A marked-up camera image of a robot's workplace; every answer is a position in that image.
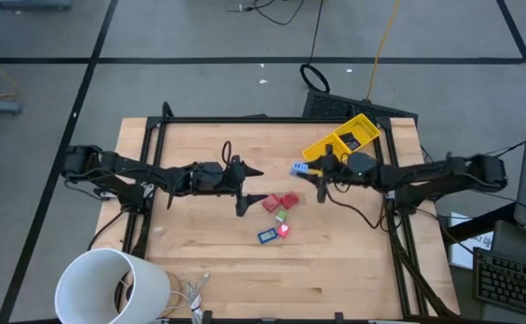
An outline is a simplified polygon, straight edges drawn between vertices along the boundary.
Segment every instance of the yellow plastic bin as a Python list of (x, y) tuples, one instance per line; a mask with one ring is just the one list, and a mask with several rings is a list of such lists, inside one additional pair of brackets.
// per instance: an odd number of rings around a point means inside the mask
[(333, 154), (341, 160), (344, 154), (351, 154), (370, 143), (381, 135), (381, 131), (363, 113), (355, 116), (350, 121), (341, 125), (333, 133), (314, 143), (303, 151), (303, 156), (309, 161), (313, 161), (325, 155), (325, 146), (332, 144)]

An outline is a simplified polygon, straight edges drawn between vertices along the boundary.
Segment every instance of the wooden table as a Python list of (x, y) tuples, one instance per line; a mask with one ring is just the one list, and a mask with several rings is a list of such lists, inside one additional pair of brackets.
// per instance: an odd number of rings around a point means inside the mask
[[(115, 151), (138, 159), (146, 119), (122, 121)], [(413, 120), (392, 120), (394, 141), (401, 166), (422, 163)], [(197, 280), (211, 273), (201, 294), (203, 310), (215, 318), (400, 319), (400, 302), (389, 237), (371, 229), (354, 211), (331, 202), (319, 204), (313, 185), (290, 176), (301, 151), (319, 140), (337, 124), (274, 123), (172, 123), (167, 127), (162, 167), (183, 166), (194, 161), (220, 161), (222, 144), (232, 142), (251, 167), (265, 172), (248, 178), (249, 194), (295, 191), (300, 203), (290, 210), (286, 239), (260, 245), (257, 233), (275, 225), (274, 215), (260, 203), (245, 215), (235, 216), (232, 197), (175, 198), (167, 211), (167, 195), (156, 195), (147, 260), (182, 278)], [(382, 139), (386, 153), (385, 139)], [(363, 148), (375, 155), (373, 145)], [(152, 162), (154, 148), (151, 145)], [(362, 210), (376, 221), (382, 196), (372, 189), (353, 187), (348, 193), (331, 190), (333, 197)], [(430, 202), (420, 208), (435, 212)], [(97, 229), (119, 211), (117, 201), (104, 202)], [(95, 243), (95, 248), (121, 249), (126, 217)], [(423, 276), (453, 311), (458, 303), (438, 222), (418, 213), (412, 216), (413, 237)], [(405, 271), (412, 313), (417, 313), (413, 281)], [(169, 316), (190, 316), (190, 310), (175, 310)]]

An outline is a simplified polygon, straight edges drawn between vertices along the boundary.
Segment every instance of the small blue object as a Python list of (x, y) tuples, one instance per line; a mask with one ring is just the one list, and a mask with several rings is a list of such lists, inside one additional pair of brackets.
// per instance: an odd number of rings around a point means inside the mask
[(297, 176), (297, 172), (301, 173), (307, 173), (309, 171), (309, 167), (305, 163), (293, 163), (293, 166), (291, 166), (291, 171), (289, 171), (289, 175), (291, 176)]
[(257, 234), (257, 237), (259, 238), (259, 243), (265, 244), (270, 240), (274, 240), (277, 238), (277, 231), (275, 229), (268, 229)]

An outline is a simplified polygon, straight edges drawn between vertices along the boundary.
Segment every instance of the white bucket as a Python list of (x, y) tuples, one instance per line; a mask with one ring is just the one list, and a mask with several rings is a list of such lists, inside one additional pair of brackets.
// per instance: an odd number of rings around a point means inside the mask
[[(114, 294), (131, 271), (131, 298), (121, 313)], [(79, 256), (67, 267), (55, 292), (55, 310), (63, 324), (138, 324), (156, 319), (167, 307), (171, 285), (163, 269), (111, 248)]]

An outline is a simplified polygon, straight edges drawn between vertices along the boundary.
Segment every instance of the blue block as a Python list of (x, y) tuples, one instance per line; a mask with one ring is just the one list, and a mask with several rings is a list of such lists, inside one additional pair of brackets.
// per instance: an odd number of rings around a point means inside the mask
[(309, 167), (305, 163), (293, 163), (291, 166), (291, 171), (289, 171), (289, 175), (297, 176), (297, 172), (306, 174), (308, 171)]

